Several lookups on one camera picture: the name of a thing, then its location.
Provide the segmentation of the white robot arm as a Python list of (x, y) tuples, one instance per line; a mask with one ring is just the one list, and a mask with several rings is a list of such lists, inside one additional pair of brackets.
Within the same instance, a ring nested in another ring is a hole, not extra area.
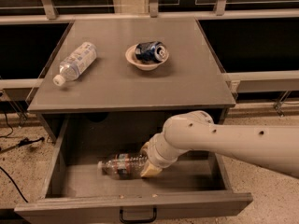
[(220, 125), (205, 111), (169, 118), (143, 146), (148, 160), (143, 177), (152, 177), (191, 150), (208, 151), (299, 177), (299, 127)]

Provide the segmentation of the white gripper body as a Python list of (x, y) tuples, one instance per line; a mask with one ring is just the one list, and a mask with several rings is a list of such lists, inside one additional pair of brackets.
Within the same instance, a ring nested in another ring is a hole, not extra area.
[(149, 162), (158, 168), (167, 168), (185, 154), (185, 149), (173, 147), (162, 133), (157, 133), (145, 144)]

